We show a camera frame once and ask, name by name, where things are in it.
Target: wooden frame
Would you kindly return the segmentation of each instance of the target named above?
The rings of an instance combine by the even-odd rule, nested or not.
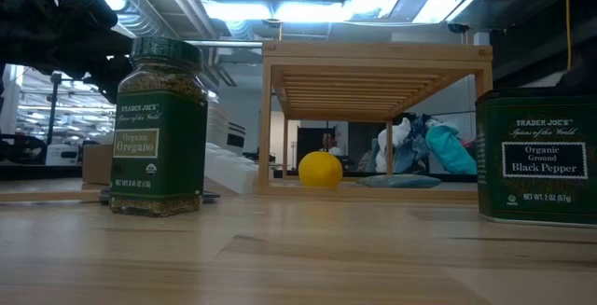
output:
[[[263,43],[259,192],[284,195],[288,188],[270,185],[271,90],[285,114],[287,178],[288,120],[385,122],[391,141],[394,117],[452,83],[473,75],[477,98],[491,90],[492,59],[488,46]],[[392,148],[386,155],[387,171],[392,173]],[[342,189],[334,191],[338,195]]]

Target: yellow cable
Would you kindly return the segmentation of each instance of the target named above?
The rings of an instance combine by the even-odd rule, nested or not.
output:
[[[568,40],[568,71],[572,68],[572,31],[570,30],[570,0],[566,0],[566,37]]]

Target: jar lid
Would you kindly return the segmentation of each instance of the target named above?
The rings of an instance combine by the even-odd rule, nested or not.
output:
[[[190,64],[201,70],[201,50],[187,42],[167,37],[146,36],[132,42],[131,59],[162,58]]]

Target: person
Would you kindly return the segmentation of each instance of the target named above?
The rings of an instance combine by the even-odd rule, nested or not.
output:
[[[334,156],[343,156],[342,150],[336,146],[336,139],[330,133],[324,133],[322,144],[324,147],[319,151],[326,151],[327,149],[327,152]]]

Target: lemon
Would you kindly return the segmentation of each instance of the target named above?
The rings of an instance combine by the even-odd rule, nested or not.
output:
[[[336,187],[342,180],[342,164],[329,152],[314,151],[300,161],[298,177],[305,187]]]

